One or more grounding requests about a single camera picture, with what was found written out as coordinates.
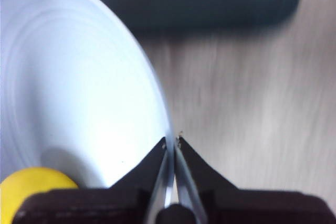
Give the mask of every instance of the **wooden floor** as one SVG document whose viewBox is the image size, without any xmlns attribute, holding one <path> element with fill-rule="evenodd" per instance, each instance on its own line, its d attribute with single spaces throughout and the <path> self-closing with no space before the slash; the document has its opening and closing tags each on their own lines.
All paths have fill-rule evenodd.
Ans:
<svg viewBox="0 0 336 224">
<path fill-rule="evenodd" d="M 138 38 L 176 132 L 241 188 L 290 189 L 336 212 L 336 0 L 281 27 Z"/>
</svg>

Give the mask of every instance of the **light wood grain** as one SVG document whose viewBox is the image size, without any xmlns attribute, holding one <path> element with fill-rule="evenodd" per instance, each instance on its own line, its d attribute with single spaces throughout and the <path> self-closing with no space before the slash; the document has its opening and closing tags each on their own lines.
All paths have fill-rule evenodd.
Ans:
<svg viewBox="0 0 336 224">
<path fill-rule="evenodd" d="M 241 188 L 290 189 L 336 212 L 336 1 L 301 0 L 253 33 L 139 38 L 176 132 Z"/>
</svg>

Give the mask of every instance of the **wooden surface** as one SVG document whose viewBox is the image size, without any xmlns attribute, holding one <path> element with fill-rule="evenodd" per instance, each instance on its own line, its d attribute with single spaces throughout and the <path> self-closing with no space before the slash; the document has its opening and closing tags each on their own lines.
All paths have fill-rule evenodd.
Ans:
<svg viewBox="0 0 336 224">
<path fill-rule="evenodd" d="M 336 0 L 283 26 L 139 37 L 176 132 L 241 188 L 290 189 L 336 212 Z"/>
</svg>

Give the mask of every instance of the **yellow object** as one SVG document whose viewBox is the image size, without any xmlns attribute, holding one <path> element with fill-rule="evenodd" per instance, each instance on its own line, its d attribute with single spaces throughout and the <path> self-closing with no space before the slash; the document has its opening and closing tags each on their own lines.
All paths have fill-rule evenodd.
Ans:
<svg viewBox="0 0 336 224">
<path fill-rule="evenodd" d="M 1 224 L 11 224 L 16 211 L 30 195 L 56 188 L 78 188 L 67 175 L 46 167 L 30 167 L 9 175 L 0 184 Z"/>
</svg>

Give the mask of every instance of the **table surface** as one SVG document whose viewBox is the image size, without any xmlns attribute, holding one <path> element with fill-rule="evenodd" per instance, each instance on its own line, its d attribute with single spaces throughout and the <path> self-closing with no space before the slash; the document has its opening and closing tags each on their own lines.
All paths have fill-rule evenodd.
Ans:
<svg viewBox="0 0 336 224">
<path fill-rule="evenodd" d="M 281 27 L 138 37 L 176 133 L 240 188 L 299 190 L 336 212 L 336 1 Z"/>
</svg>

